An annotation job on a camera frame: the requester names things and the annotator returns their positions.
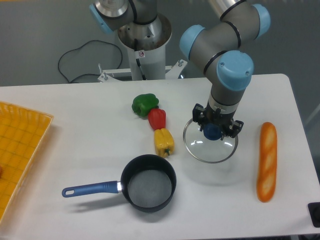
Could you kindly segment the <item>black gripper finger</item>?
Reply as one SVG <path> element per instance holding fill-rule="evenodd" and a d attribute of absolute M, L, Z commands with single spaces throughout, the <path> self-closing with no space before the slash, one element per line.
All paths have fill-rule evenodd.
<path fill-rule="evenodd" d="M 206 118 L 206 109 L 200 105 L 199 103 L 196 103 L 192 110 L 192 121 L 197 123 L 200 126 L 199 131 L 202 132 L 205 125 L 207 124 L 207 118 Z"/>
<path fill-rule="evenodd" d="M 225 137 L 235 138 L 241 132 L 244 122 L 240 120 L 227 119 L 221 122 L 222 136 L 221 140 Z"/>

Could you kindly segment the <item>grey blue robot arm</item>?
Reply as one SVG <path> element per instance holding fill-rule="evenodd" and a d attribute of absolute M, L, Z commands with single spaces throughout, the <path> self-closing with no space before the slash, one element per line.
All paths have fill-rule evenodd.
<path fill-rule="evenodd" d="M 240 47 L 265 34 L 271 24 L 268 10 L 245 0 L 215 0 L 219 24 L 211 29 L 189 27 L 179 48 L 211 82 L 206 107 L 197 104 L 192 120 L 212 141 L 235 138 L 243 123 L 234 114 L 254 71 L 252 59 Z M 155 0 L 97 0 L 89 7 L 104 33 L 117 32 L 127 48 L 133 80 L 165 77 L 165 57 L 156 56 L 172 36 L 171 24 L 158 12 Z"/>

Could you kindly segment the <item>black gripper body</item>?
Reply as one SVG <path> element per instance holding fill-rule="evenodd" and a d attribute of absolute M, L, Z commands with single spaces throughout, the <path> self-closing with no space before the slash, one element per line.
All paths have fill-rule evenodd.
<path fill-rule="evenodd" d="M 218 126 L 223 133 L 229 133 L 233 129 L 235 111 L 231 113 L 223 113 L 220 108 L 213 110 L 207 106 L 204 110 L 204 120 L 201 129 L 204 130 L 208 124 Z"/>

